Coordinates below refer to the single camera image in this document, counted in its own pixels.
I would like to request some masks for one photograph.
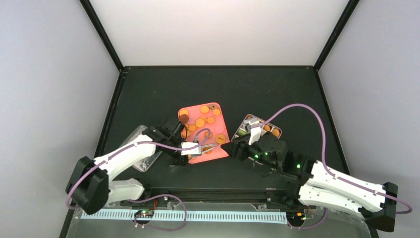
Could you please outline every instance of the wire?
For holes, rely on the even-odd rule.
[[[271,169],[270,169],[270,172],[268,172],[268,174],[266,174],[266,175],[261,175],[260,173],[258,173],[258,172],[257,172],[257,169],[255,168],[255,160],[254,160],[254,162],[252,163],[252,167],[254,168],[254,172],[255,172],[257,175],[259,175],[259,176],[261,176],[261,177],[263,177],[263,178],[270,176],[270,175],[273,173],[273,171],[274,171],[274,169],[273,169],[273,168],[271,168]]]
[[[153,208],[152,208],[152,211],[154,211],[155,209],[156,209],[156,206],[158,205],[158,200],[157,199],[155,199],[155,202],[154,202],[154,204],[153,204]]]
[[[308,206],[308,209],[306,210],[306,213],[305,214],[307,214],[309,210],[312,212],[312,214],[315,215],[315,212],[312,210],[312,208],[310,206]]]
[[[192,150],[192,149],[195,149],[195,148],[198,148],[198,147],[200,147],[200,146],[202,146],[209,138],[210,138],[210,133],[211,133],[211,131],[210,131],[210,129],[208,129],[208,128],[204,128],[204,129],[201,129],[201,130],[199,130],[198,132],[197,132],[197,135],[196,135],[196,138],[198,137],[198,135],[200,134],[200,133],[202,133],[203,131],[208,131],[209,133],[208,133],[208,135],[204,138],[204,140],[202,141],[202,142],[200,142],[200,143],[198,143],[198,145],[195,145],[195,146],[193,146],[193,147],[190,147],[190,148],[176,148],[176,147],[172,147],[172,146],[168,146],[168,145],[164,145],[164,144],[161,144],[161,143],[157,143],[157,142],[153,142],[153,141],[140,141],[140,142],[136,142],[136,141],[134,141],[134,142],[131,142],[131,144],[129,144],[129,145],[127,145],[127,146],[125,146],[125,147],[122,147],[122,148],[120,148],[119,150],[117,150],[115,153],[113,153],[112,155],[110,155],[110,156],[108,156],[108,161],[109,160],[111,160],[111,159],[113,159],[115,156],[117,156],[117,155],[119,155],[119,154],[121,154],[122,152],[124,152],[124,151],[126,151],[126,150],[128,150],[128,149],[130,149],[130,148],[132,148],[132,147],[135,147],[135,146],[137,146],[137,145],[141,145],[141,144],[152,144],[152,145],[157,145],[157,146],[160,146],[160,147],[163,147],[163,148],[167,148],[167,149],[171,149],[171,150],[177,150],[177,151],[182,151],[182,150]],[[106,160],[103,160],[103,161],[101,161],[101,162],[99,162],[97,165],[95,165],[95,166],[93,166],[92,168],[90,168],[84,175],[82,175],[81,177],[80,177],[80,179],[73,185],[73,187],[70,189],[70,191],[68,192],[68,195],[67,195],[67,199],[66,199],[66,206],[67,206],[67,208],[68,209],[70,209],[70,210],[74,210],[74,209],[76,209],[77,208],[77,206],[71,206],[70,205],[70,200],[71,200],[71,196],[73,195],[73,193],[74,193],[74,191],[77,189],[77,187],[81,184],[81,182],[83,182],[83,180],[85,180],[86,179],[86,177],[87,176],[89,176],[94,170],[96,170],[97,168],[99,168],[101,165],[103,165],[103,164],[105,164],[107,161]]]
[[[325,221],[325,219],[327,218],[327,215],[328,215],[328,209],[325,208],[325,212],[324,212],[324,215],[322,216],[322,219],[319,222],[313,224],[312,226],[308,226],[308,227],[294,227],[294,226],[292,226],[292,224],[290,224],[289,221],[287,221],[287,225],[289,225],[290,228],[292,228],[292,229],[298,229],[298,230],[312,229],[312,228],[315,228],[315,227],[321,225]]]
[[[188,127],[187,127],[184,123],[182,123],[182,126],[183,126],[183,128],[185,129],[185,135],[187,135],[186,133],[187,133]],[[175,131],[173,131],[173,132],[172,132],[172,134],[171,134],[171,136],[168,138],[168,140],[169,140],[169,139],[171,139],[174,135],[175,135]]]
[[[336,177],[335,174],[328,169],[327,164],[325,162],[326,137],[325,137],[324,124],[322,123],[321,117],[318,115],[318,113],[316,113],[316,111],[313,108],[311,108],[310,106],[305,105],[305,104],[301,104],[301,103],[294,103],[294,104],[287,105],[287,106],[283,107],[282,109],[280,109],[278,112],[276,112],[272,117],[270,117],[265,122],[259,123],[259,124],[256,124],[256,125],[253,125],[253,126],[251,126],[251,128],[259,127],[259,126],[264,126],[265,124],[267,124],[271,120],[273,120],[276,116],[278,116],[280,113],[284,112],[285,110],[287,110],[289,108],[293,108],[293,107],[301,107],[301,108],[308,109],[309,111],[311,111],[311,113],[318,120],[319,126],[321,127],[321,134],[322,134],[322,152],[321,152],[322,165],[324,166],[324,169],[325,169],[325,171],[327,173],[329,173],[333,177]],[[394,197],[394,196],[391,196],[391,195],[388,195],[388,194],[385,194],[385,193],[382,193],[382,192],[375,191],[373,189],[370,189],[370,188],[367,188],[365,186],[359,185],[357,183],[354,183],[354,182],[349,181],[349,180],[347,180],[345,178],[342,178],[342,177],[336,177],[336,179],[339,179],[339,180],[341,180],[343,182],[349,183],[349,184],[351,184],[351,185],[353,185],[355,187],[361,188],[361,189],[363,189],[365,191],[368,191],[368,192],[371,192],[371,193],[374,193],[374,194],[378,194],[378,195],[381,195],[383,197],[386,197],[386,198],[389,198],[391,200],[394,200],[394,201],[397,201],[399,203],[402,203],[402,204],[404,204],[408,208],[408,210],[406,210],[406,211],[398,211],[398,212],[395,212],[395,214],[408,214],[408,213],[411,213],[413,211],[413,207],[410,204],[408,204],[406,201],[404,201],[404,200],[402,200],[400,198],[397,198],[397,197]]]
[[[172,198],[175,198],[176,200],[178,200],[179,203],[181,203],[182,208],[184,209],[184,220],[182,220],[182,224],[179,225],[179,226],[177,226],[176,228],[173,228],[173,229],[167,229],[167,228],[162,228],[162,227],[155,227],[155,226],[151,226],[151,225],[147,225],[147,224],[141,225],[142,228],[148,227],[148,228],[152,228],[152,229],[156,229],[156,230],[160,230],[160,231],[164,231],[164,232],[174,232],[174,231],[177,231],[177,230],[180,230],[181,228],[183,228],[185,226],[185,224],[187,223],[187,208],[185,207],[184,202],[182,202],[181,199],[179,197],[177,197],[177,196],[174,196],[174,195],[171,195],[171,194],[161,194],[161,195],[157,195],[157,196],[154,196],[154,197],[145,199],[145,200],[140,200],[140,201],[137,201],[137,200],[128,200],[128,201],[129,202],[133,202],[133,203],[143,203],[143,202],[147,202],[147,201],[150,201],[150,200],[153,200],[153,199],[156,199],[156,198],[160,198],[160,197],[172,197]],[[137,222],[137,218],[138,217],[139,217],[139,215],[137,215],[134,218],[134,223],[136,224],[136,227],[138,225],[140,225]]]

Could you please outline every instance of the white wall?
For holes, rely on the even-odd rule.
[[[414,207],[382,238],[420,233],[419,12],[418,0],[360,1],[320,71],[352,175],[396,183]]]
[[[58,237],[118,72],[79,1],[0,3],[0,236]]]
[[[313,65],[348,0],[91,0],[123,65]]]

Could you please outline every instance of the brown cookie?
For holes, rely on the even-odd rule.
[[[182,123],[187,123],[189,119],[190,119],[190,118],[189,118],[186,114],[182,114],[182,115],[180,115],[180,116],[179,116],[179,120],[180,120]]]
[[[219,107],[216,104],[208,104],[207,107],[210,108],[210,110],[218,109]]]

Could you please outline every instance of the orange tray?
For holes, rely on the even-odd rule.
[[[209,111],[206,112],[206,113],[202,113],[200,111],[201,107],[207,107],[209,109]],[[212,135],[212,138],[208,139],[205,142],[205,145],[219,142],[219,145],[216,148],[214,148],[213,150],[211,150],[209,154],[202,154],[201,156],[194,157],[194,158],[190,159],[188,161],[188,163],[195,164],[195,163],[200,163],[200,162],[209,161],[209,160],[215,160],[215,159],[219,159],[219,158],[229,156],[220,147],[220,144],[224,144],[224,143],[227,143],[227,142],[230,141],[229,140],[229,135],[227,134],[226,125],[224,123],[223,113],[222,113],[222,110],[220,108],[220,105],[218,103],[206,103],[206,104],[181,108],[178,112],[178,118],[180,120],[181,120],[180,113],[185,114],[184,110],[188,111],[188,114],[187,114],[188,121],[185,124],[187,124],[188,126],[194,125],[191,129],[192,131],[190,132],[190,134],[185,139],[186,141],[192,142],[194,140],[195,135],[197,134],[197,132],[199,130],[201,130],[203,128],[208,128],[213,133],[213,135]],[[197,119],[199,119],[202,116],[206,117],[206,120],[204,120],[204,118],[202,118],[204,120],[205,124],[202,127],[195,128]],[[200,133],[200,135],[198,136],[198,140],[203,141],[204,138],[205,138],[205,133],[204,132]]]

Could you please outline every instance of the white cable tray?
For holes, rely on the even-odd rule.
[[[87,215],[82,213],[80,219],[134,220],[138,210],[101,209]],[[155,210],[152,218],[137,218],[138,221],[183,221],[184,211]],[[189,222],[251,222],[287,224],[285,212],[229,212],[229,211],[187,211]]]

